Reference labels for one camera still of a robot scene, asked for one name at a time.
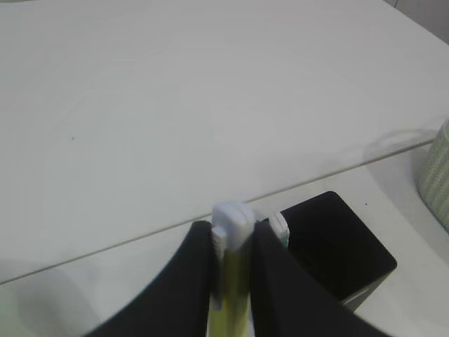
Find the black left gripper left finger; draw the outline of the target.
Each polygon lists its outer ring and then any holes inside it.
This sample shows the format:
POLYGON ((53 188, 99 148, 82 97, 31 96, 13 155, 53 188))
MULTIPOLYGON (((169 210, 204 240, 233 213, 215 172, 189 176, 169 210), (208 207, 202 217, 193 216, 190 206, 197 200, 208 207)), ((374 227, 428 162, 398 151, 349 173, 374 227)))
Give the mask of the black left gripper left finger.
POLYGON ((211 224, 192 223, 168 264, 126 307, 88 336, 205 336, 214 285, 211 224))

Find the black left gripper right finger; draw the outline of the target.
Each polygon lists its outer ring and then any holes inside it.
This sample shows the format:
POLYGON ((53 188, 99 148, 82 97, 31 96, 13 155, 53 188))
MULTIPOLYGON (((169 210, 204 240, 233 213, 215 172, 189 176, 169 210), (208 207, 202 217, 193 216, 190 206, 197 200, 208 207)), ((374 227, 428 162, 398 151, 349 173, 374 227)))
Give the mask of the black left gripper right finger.
POLYGON ((250 301, 256 336, 383 336, 315 282, 268 222, 252 236, 250 301))

